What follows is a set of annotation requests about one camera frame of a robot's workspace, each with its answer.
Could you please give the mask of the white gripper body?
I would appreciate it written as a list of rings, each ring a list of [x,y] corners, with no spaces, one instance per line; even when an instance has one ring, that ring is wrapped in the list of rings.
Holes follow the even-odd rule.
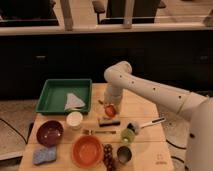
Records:
[[[123,98],[123,89],[108,84],[104,92],[104,103],[113,104],[118,107]]]

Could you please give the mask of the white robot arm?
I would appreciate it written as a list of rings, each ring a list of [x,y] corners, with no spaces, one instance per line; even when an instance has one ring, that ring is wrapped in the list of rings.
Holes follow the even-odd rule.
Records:
[[[187,171],[213,171],[213,97],[132,75],[132,67],[121,61],[104,71],[106,103],[120,104],[127,89],[182,116],[190,122],[185,168]]]

